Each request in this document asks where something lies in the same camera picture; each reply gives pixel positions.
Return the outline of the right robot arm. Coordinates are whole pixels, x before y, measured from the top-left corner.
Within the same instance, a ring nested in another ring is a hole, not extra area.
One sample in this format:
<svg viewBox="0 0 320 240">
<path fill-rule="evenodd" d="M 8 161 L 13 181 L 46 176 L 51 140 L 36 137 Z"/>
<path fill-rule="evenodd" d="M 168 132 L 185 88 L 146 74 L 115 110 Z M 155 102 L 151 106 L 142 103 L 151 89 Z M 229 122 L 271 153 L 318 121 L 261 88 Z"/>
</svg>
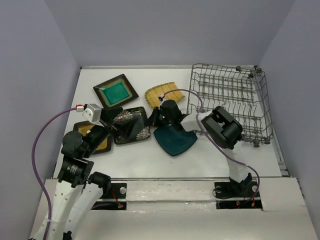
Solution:
<svg viewBox="0 0 320 240">
<path fill-rule="evenodd" d="M 165 100 L 153 108 L 147 123 L 158 128 L 171 125 L 179 132 L 201 131 L 227 161 L 229 181 L 221 192 L 238 197 L 250 188 L 252 175 L 246 162 L 241 160 L 240 150 L 236 148 L 236 144 L 242 140 L 243 127 L 223 107 L 186 114 L 181 112 L 174 100 Z"/>
</svg>

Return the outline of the black floral square plate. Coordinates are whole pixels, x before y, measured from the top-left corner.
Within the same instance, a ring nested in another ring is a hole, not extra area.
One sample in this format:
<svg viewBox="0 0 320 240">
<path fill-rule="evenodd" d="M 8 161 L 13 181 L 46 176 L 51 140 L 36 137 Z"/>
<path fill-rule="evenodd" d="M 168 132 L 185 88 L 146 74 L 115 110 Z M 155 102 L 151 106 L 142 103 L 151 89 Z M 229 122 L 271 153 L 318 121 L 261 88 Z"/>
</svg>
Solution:
<svg viewBox="0 0 320 240">
<path fill-rule="evenodd" d="M 125 135 L 113 138 L 116 145 L 131 144 L 151 136 L 146 110 L 143 106 L 123 109 L 115 118 L 115 124 Z"/>
</svg>

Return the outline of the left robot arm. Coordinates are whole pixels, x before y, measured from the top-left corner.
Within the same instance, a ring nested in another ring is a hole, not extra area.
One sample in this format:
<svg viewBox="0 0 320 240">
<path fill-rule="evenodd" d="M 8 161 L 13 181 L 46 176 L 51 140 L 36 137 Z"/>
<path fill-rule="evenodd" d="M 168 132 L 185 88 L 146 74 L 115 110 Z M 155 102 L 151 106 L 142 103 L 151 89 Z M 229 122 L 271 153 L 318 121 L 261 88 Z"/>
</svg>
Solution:
<svg viewBox="0 0 320 240">
<path fill-rule="evenodd" d="M 101 108 L 96 104 L 78 104 L 68 112 L 81 113 L 93 127 L 85 135 L 73 130 L 62 139 L 62 165 L 57 176 L 54 196 L 50 197 L 36 167 L 35 153 L 38 140 L 46 127 L 62 111 L 53 116 L 37 133 L 31 150 L 31 164 L 34 175 L 47 200 L 48 212 L 41 226 L 32 237 L 34 240 L 73 240 L 87 214 L 96 201 L 110 194 L 110 176 L 92 172 L 94 162 L 89 157 L 109 136 L 127 139 L 126 124 L 118 122 L 122 107 Z"/>
</svg>

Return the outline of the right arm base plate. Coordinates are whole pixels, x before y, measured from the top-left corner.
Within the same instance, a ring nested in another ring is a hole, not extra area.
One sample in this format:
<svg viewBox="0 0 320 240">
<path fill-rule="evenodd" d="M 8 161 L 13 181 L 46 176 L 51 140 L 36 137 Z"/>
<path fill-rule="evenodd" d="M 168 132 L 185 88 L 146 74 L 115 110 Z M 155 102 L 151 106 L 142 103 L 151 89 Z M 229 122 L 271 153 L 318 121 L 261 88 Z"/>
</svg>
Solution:
<svg viewBox="0 0 320 240">
<path fill-rule="evenodd" d="M 227 181 L 214 183 L 212 195 L 216 199 L 217 210 L 238 210 L 238 209 L 263 209 L 260 193 L 253 197 L 257 190 L 257 182 L 250 183 L 248 190 L 243 193 L 232 193 Z"/>
</svg>

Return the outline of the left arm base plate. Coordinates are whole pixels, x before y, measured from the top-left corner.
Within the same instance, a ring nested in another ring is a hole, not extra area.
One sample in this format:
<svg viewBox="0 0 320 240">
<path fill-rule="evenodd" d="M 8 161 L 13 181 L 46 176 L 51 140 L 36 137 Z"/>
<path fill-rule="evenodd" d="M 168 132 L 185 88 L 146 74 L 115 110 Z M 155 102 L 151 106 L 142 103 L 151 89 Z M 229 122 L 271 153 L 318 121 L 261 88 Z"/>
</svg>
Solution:
<svg viewBox="0 0 320 240">
<path fill-rule="evenodd" d="M 124 181 L 114 181 L 111 183 L 109 192 L 94 203 L 92 210 L 124 211 L 127 209 L 127 183 Z"/>
</svg>

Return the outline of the dark teal square plate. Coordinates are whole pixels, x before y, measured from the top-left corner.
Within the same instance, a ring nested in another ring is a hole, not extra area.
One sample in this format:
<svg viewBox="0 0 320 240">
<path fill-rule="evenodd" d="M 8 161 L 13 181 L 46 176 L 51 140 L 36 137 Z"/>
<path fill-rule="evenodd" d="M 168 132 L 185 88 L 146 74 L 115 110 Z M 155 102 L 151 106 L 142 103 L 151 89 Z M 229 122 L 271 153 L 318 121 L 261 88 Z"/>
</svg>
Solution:
<svg viewBox="0 0 320 240">
<path fill-rule="evenodd" d="M 186 152 L 198 140 L 193 131 L 177 131 L 172 125 L 158 127 L 153 135 L 159 146 L 172 157 Z"/>
</svg>

